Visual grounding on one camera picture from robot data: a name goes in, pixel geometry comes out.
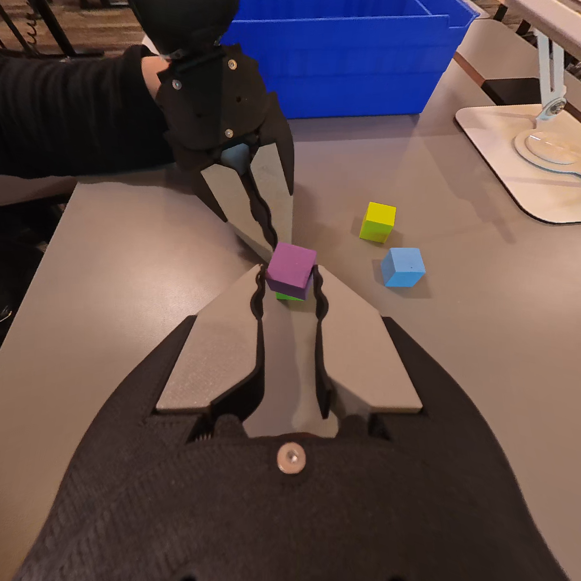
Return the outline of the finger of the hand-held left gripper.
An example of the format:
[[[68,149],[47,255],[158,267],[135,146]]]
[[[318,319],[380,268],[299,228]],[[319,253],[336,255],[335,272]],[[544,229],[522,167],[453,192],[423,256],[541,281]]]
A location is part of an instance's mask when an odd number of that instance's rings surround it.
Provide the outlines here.
[[[259,147],[249,169],[249,208],[252,247],[258,254],[273,254],[280,242],[292,242],[293,196],[289,192],[276,144]]]
[[[268,214],[249,183],[236,170],[214,164],[201,171],[214,199],[235,234],[265,262],[274,252],[274,234]]]

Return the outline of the white document stand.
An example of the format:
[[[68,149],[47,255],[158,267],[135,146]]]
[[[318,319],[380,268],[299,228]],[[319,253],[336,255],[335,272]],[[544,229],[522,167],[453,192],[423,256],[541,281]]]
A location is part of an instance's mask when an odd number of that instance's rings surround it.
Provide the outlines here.
[[[553,225],[580,224],[580,88],[565,72],[580,63],[580,1],[502,1],[530,25],[537,70],[528,61],[503,65],[490,78],[467,54],[460,62],[483,78],[491,106],[466,107],[455,120],[528,216]]]

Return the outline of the person's black clothing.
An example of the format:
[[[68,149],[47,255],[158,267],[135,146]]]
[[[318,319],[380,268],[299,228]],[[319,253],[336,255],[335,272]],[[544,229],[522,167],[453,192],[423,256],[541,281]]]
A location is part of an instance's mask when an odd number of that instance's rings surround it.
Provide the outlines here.
[[[74,177],[1,176],[1,343],[76,185]]]

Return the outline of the blue foam cube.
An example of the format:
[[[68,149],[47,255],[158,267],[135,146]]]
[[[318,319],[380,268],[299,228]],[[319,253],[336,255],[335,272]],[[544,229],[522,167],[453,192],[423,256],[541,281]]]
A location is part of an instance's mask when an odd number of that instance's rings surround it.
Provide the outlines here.
[[[385,287],[413,287],[426,273],[418,248],[390,248],[381,261]]]

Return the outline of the person's left hand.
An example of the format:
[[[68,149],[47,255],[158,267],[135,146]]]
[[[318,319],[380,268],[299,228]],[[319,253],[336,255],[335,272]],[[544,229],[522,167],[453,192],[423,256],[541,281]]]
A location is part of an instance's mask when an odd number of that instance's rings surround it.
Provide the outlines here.
[[[165,72],[170,64],[170,61],[159,55],[145,56],[141,59],[142,77],[150,96],[154,100],[161,86],[159,74]]]

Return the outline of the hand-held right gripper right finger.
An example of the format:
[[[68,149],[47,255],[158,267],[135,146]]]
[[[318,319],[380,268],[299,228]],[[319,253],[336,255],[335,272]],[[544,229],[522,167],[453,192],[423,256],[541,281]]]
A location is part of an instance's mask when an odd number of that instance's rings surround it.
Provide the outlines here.
[[[379,311],[321,265],[313,291],[321,416],[418,413],[422,403]]]

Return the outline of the yellow foam cube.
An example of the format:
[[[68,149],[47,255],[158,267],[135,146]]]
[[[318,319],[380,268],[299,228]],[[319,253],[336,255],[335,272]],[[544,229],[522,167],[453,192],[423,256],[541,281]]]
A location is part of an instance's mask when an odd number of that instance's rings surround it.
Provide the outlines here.
[[[361,223],[359,238],[384,244],[394,228],[395,218],[395,206],[369,202]]]

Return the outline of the person's left forearm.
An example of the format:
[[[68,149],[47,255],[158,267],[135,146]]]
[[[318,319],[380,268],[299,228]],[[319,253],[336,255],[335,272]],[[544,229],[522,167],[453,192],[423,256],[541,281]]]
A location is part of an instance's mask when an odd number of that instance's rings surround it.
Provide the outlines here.
[[[70,61],[1,53],[1,175],[82,177],[174,163],[141,72],[153,55],[144,45]]]

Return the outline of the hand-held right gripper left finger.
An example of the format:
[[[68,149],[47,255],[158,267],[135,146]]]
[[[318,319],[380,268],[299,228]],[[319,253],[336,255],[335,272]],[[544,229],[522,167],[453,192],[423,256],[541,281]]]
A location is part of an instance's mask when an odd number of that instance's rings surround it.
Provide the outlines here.
[[[264,266],[255,265],[195,316],[156,403],[162,414],[248,419],[264,397]]]

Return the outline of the purple foam cube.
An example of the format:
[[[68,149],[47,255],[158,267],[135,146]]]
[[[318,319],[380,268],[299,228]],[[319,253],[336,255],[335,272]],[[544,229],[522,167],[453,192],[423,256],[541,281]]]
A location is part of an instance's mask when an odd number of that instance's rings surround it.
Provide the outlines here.
[[[265,278],[273,292],[286,287],[305,287],[312,283],[317,252],[286,242],[279,242],[273,252]]]

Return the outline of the blue plastic bin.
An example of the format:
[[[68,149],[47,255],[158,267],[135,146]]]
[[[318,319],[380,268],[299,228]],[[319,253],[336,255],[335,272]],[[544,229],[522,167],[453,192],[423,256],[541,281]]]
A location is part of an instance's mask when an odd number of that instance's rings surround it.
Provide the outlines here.
[[[223,36],[288,119],[421,113],[476,19],[463,1],[241,1]]]

